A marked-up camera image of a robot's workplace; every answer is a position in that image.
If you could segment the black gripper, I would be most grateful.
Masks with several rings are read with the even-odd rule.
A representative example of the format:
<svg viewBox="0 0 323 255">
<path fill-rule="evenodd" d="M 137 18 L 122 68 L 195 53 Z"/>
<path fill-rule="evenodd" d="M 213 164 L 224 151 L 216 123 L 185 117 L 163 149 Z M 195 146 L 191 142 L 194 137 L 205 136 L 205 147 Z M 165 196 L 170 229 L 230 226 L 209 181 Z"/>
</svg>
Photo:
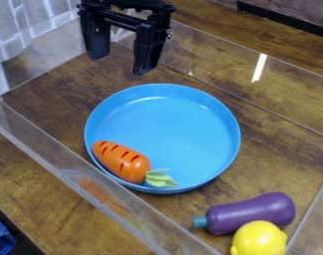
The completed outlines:
<svg viewBox="0 0 323 255">
<path fill-rule="evenodd" d="M 173 5 L 163 0 L 80 0 L 78 8 L 88 57 L 98 60 L 110 54 L 114 25 L 137 32 L 134 74 L 142 76 L 153 70 L 169 39 Z"/>
</svg>

